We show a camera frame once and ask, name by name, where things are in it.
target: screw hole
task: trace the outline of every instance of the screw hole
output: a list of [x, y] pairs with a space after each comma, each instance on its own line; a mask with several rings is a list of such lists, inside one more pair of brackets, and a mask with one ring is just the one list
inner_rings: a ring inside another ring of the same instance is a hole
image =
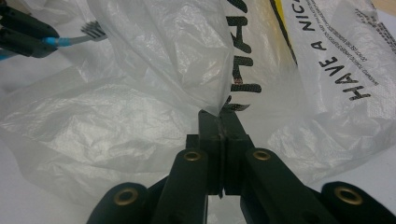
[[114, 196], [114, 203], [119, 206], [134, 203], [138, 196], [137, 190], [133, 188], [122, 189]]
[[198, 152], [190, 151], [184, 154], [184, 159], [186, 159], [187, 161], [198, 161], [199, 159], [201, 159], [201, 154], [199, 154]]
[[337, 187], [334, 190], [335, 196], [337, 196], [344, 203], [353, 205], [360, 205], [363, 203], [363, 198], [353, 189], [346, 187]]
[[271, 155], [268, 154], [265, 151], [255, 151], [253, 153], [253, 156], [257, 159], [257, 160], [261, 160], [261, 161], [268, 161], [269, 159], [271, 159]]

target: plastic bag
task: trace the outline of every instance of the plastic bag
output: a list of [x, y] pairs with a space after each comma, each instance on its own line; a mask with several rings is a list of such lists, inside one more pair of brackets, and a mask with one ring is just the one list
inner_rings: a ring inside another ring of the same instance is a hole
[[314, 173], [307, 180], [395, 146], [396, 42], [372, 3], [282, 1], [282, 8], [308, 114], [276, 131], [270, 146], [295, 171]]
[[[370, 55], [365, 70], [380, 84], [375, 85], [321, 34], [306, 2], [322, 8], [334, 30], [354, 37], [356, 43], [349, 40], [350, 45]], [[344, 172], [395, 146], [394, 44], [368, 1], [351, 2], [283, 1], [283, 13], [273, 11], [276, 1], [225, 2], [235, 46], [231, 103], [244, 110], [238, 117], [255, 146], [276, 152], [305, 183]], [[370, 20], [363, 21], [358, 11]], [[279, 25], [282, 14], [289, 38]], [[337, 63], [328, 67], [319, 63], [334, 56], [339, 57]], [[344, 70], [337, 71], [338, 65]], [[262, 91], [235, 91], [240, 90], [238, 77]]]
[[140, 91], [129, 77], [89, 84], [71, 67], [5, 98], [0, 135], [31, 182], [93, 206], [114, 183], [166, 175], [196, 123]]
[[25, 5], [61, 36], [82, 35], [84, 22], [99, 21], [109, 41], [60, 49], [88, 82], [130, 76], [140, 91], [168, 104], [195, 105], [215, 115], [229, 95], [233, 48], [219, 2], [91, 1], [91, 9], [80, 0]]

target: black plastic part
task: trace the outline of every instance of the black plastic part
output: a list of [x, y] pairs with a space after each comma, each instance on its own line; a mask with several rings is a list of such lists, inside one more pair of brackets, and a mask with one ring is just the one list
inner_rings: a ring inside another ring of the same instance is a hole
[[396, 216], [384, 205], [353, 185], [344, 182], [326, 184], [322, 188], [321, 197], [341, 223], [396, 224]]
[[0, 6], [0, 48], [26, 57], [44, 58], [56, 50], [41, 41], [44, 37], [59, 37], [58, 33], [46, 23], [18, 10]]
[[240, 206], [247, 224], [267, 224], [269, 217], [248, 182], [242, 188]]
[[248, 150], [245, 167], [247, 182], [269, 223], [338, 223], [274, 152], [264, 148]]
[[204, 151], [179, 152], [150, 223], [206, 223], [207, 166]]
[[226, 138], [224, 191], [226, 195], [241, 195], [241, 186], [244, 181], [242, 161], [246, 151], [254, 145], [235, 112], [222, 110], [220, 120]]
[[58, 33], [50, 25], [12, 7], [0, 7], [0, 15], [3, 16], [0, 24], [16, 32], [36, 39], [59, 37]]
[[198, 149], [198, 148], [199, 148], [199, 135], [187, 134], [186, 149]]
[[208, 169], [207, 176], [208, 194], [222, 194], [222, 167], [224, 166], [224, 156], [222, 155], [223, 142], [219, 132], [219, 118], [201, 110], [199, 118], [199, 148], [207, 153]]
[[124, 183], [111, 189], [96, 205], [88, 224], [148, 223], [145, 211], [147, 189], [139, 184]]
[[0, 48], [21, 54], [26, 57], [44, 58], [56, 50], [39, 39], [24, 35], [7, 28], [0, 30]]
[[146, 209], [150, 217], [152, 217], [155, 209], [157, 208], [158, 201], [160, 200], [161, 194], [163, 193], [163, 188], [165, 187], [167, 179], [168, 177], [165, 177], [148, 188], [148, 201], [146, 204]]

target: yellow stripe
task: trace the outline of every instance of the yellow stripe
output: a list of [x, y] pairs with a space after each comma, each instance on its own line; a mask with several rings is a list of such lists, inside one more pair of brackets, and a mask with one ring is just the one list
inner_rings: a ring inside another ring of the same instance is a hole
[[283, 9], [282, 9], [282, 0], [275, 0], [275, 4], [276, 4], [277, 13], [279, 13], [280, 19], [282, 20], [282, 23], [286, 28], [285, 16], [283, 15]]

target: mounting hole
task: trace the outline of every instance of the mounting hole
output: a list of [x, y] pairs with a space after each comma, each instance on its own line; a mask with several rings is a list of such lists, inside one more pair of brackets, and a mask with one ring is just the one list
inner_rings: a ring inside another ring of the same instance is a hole
[[337, 187], [334, 190], [335, 196], [337, 196], [344, 203], [353, 205], [360, 205], [363, 203], [363, 198], [353, 189], [346, 187]]
[[303, 212], [303, 219], [308, 224], [319, 224], [320, 218], [317, 214], [309, 211]]
[[198, 152], [190, 151], [184, 154], [184, 159], [186, 159], [186, 161], [198, 161], [199, 159], [201, 159], [201, 154], [199, 154]]
[[265, 151], [255, 151], [253, 153], [253, 156], [257, 159], [257, 160], [261, 160], [261, 161], [268, 161], [269, 159], [271, 159], [271, 155], [268, 154]]
[[138, 196], [137, 190], [133, 188], [122, 189], [114, 195], [114, 203], [119, 206], [134, 203]]

